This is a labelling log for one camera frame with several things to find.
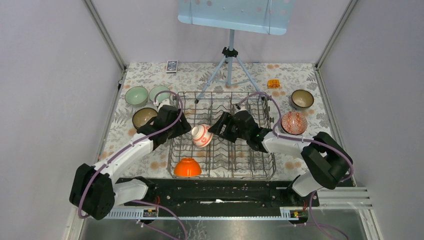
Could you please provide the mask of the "white red patterned bowl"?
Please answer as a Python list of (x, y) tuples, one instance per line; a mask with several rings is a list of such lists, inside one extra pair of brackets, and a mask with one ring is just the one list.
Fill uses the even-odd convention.
[(213, 134), (209, 132), (210, 125), (199, 124), (192, 128), (191, 138), (194, 145), (198, 148), (205, 148), (213, 139)]

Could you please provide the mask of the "pale green checkered bowl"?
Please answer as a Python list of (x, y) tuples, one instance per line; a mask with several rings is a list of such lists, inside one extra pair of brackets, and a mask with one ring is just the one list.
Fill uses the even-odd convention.
[(164, 85), (158, 85), (153, 87), (150, 92), (149, 92), (149, 99), (155, 103), (161, 103), (162, 101), (169, 99), (170, 97), (170, 93), (169, 93), (170, 89), (167, 86)]

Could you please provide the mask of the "orange bowl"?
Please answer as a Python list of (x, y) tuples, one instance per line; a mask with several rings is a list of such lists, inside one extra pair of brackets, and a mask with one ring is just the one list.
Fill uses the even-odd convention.
[(195, 177), (202, 173), (199, 163), (191, 157), (182, 158), (175, 166), (173, 173), (178, 177)]

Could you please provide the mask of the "pink speckled bowl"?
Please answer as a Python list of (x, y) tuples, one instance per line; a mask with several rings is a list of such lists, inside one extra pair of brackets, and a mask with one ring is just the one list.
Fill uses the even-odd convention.
[(158, 115), (158, 111), (151, 107), (142, 108), (132, 116), (132, 124), (136, 130), (144, 126), (151, 118)]

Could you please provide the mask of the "light green bowl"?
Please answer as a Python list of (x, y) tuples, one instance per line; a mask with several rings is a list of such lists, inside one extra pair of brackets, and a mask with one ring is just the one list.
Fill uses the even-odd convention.
[(135, 86), (130, 88), (125, 96), (125, 102), (134, 107), (141, 107), (148, 102), (149, 92), (143, 86)]

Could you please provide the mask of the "blue white zigzag bowl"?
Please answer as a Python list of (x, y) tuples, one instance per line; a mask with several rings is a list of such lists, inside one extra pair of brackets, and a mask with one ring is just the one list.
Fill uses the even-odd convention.
[(303, 134), (308, 128), (306, 117), (297, 111), (286, 112), (282, 116), (280, 124), (286, 133), (296, 136)]

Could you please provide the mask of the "dark brown patterned bowl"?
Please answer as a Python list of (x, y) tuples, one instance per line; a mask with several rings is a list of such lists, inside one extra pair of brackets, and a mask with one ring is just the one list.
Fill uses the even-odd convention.
[(307, 90), (297, 89), (290, 96), (291, 104), (295, 109), (304, 110), (310, 108), (314, 103), (314, 96)]

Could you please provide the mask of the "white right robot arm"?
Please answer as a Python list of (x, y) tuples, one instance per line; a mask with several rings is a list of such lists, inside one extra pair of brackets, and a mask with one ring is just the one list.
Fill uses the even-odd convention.
[(224, 112), (208, 132), (234, 143), (241, 139), (254, 151), (281, 153), (302, 159), (308, 171), (292, 181), (287, 191), (287, 201), (301, 205), (307, 196), (319, 189), (329, 190), (353, 172), (353, 160), (326, 132), (312, 139), (278, 134), (274, 129), (260, 127), (246, 110), (235, 114)]

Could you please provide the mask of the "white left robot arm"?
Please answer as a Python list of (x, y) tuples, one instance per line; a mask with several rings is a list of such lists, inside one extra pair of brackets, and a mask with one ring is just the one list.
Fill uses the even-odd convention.
[(118, 205), (138, 200), (148, 206), (155, 200), (155, 192), (145, 180), (133, 178), (118, 182), (136, 161), (152, 153), (167, 140), (190, 132), (184, 111), (163, 105), (157, 116), (138, 128), (136, 134), (110, 157), (94, 165), (80, 165), (74, 176), (69, 202), (78, 208), (80, 218), (101, 220)]

